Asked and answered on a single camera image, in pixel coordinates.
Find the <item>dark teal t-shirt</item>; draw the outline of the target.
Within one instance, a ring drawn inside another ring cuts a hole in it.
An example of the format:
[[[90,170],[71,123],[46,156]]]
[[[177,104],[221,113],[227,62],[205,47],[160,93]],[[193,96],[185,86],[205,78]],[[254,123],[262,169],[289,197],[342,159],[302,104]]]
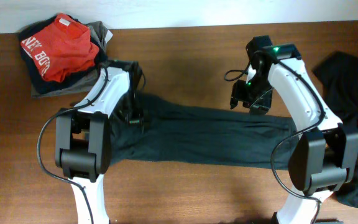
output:
[[[290,118],[182,106],[139,94],[144,127],[112,121],[111,164],[123,160],[270,168],[274,147],[296,131]]]

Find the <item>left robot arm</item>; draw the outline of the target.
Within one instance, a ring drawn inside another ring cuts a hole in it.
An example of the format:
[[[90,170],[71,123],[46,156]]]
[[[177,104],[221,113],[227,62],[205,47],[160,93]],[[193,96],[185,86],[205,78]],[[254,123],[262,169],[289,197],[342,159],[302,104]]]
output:
[[[110,222],[104,175],[113,157],[113,123],[142,128],[147,114],[137,99],[144,77],[138,62],[113,60],[98,75],[84,99],[56,118],[55,163],[73,189],[78,223]]]

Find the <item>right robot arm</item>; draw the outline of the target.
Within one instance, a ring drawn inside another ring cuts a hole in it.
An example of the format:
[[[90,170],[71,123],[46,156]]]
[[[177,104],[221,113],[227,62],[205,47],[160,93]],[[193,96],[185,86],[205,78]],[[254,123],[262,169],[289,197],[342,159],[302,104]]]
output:
[[[274,45],[267,35],[253,37],[246,45],[249,62],[233,83],[230,107],[238,103],[250,110],[267,112],[266,95],[276,90],[282,98],[296,131],[284,138],[298,138],[288,161],[292,188],[279,178],[275,155],[270,166],[278,184],[288,192],[283,207],[272,215],[272,223],[317,223],[323,202],[349,183],[358,154],[358,129],[346,126],[325,103],[313,85],[305,63],[294,44]]]

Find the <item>folded grey garment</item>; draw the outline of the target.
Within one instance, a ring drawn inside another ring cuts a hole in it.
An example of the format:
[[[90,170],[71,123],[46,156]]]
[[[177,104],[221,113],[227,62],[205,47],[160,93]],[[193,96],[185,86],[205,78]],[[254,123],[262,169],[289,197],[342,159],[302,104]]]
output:
[[[90,28],[91,39],[95,40],[97,45],[101,47],[103,54],[106,55],[106,46],[113,37],[112,32],[101,22],[95,21],[87,23],[86,26]],[[89,91],[98,79],[98,71],[96,68],[91,69],[85,76],[75,80],[72,84],[68,84],[67,87],[49,91],[47,93],[41,93],[36,90],[34,84],[31,87],[31,97],[43,98],[60,95],[70,95],[75,93],[81,93]]]

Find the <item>folded orange printed t-shirt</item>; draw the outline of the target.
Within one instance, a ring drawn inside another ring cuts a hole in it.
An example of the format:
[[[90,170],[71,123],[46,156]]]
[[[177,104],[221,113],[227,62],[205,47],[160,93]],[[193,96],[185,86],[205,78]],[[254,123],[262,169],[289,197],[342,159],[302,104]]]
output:
[[[63,83],[74,73],[95,66],[99,54],[90,28],[64,13],[23,30],[19,44],[42,82]]]

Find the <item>folded navy blue garment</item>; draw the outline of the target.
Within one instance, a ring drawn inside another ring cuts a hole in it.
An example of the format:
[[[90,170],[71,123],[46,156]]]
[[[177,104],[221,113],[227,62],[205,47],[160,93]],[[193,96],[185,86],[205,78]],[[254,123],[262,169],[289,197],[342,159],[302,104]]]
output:
[[[19,42],[22,43],[22,42],[25,42],[26,40],[30,40],[30,42],[33,44],[35,42],[35,39],[33,39],[32,36],[34,34],[40,32],[42,29],[46,28],[56,18],[57,18],[56,16],[53,16],[49,19],[35,22],[35,23],[27,26],[26,28],[22,29],[18,34]],[[91,41],[91,43],[98,46],[96,41],[91,39],[91,34],[90,34],[90,41]],[[98,46],[98,48],[99,48],[99,53],[96,55],[96,58],[95,58],[96,63],[100,63],[107,59],[107,55],[103,54],[101,47]],[[61,83],[55,82],[55,81],[47,82],[42,79],[42,77],[34,63],[34,60],[29,55],[28,51],[26,51],[23,48],[23,46],[20,46],[19,50],[20,50],[21,58],[25,62],[26,67],[28,69],[28,74],[29,74],[29,78],[31,80],[31,84],[34,84],[36,90],[38,90],[41,93],[47,93],[49,91],[56,90],[58,87],[60,87],[60,88],[67,87],[68,84],[72,84],[75,80],[79,79],[82,76],[85,76],[85,74],[88,73],[91,69],[96,68],[96,67],[91,67],[84,71],[73,73],[70,76],[68,76],[67,78],[65,78],[64,81],[62,81]]]

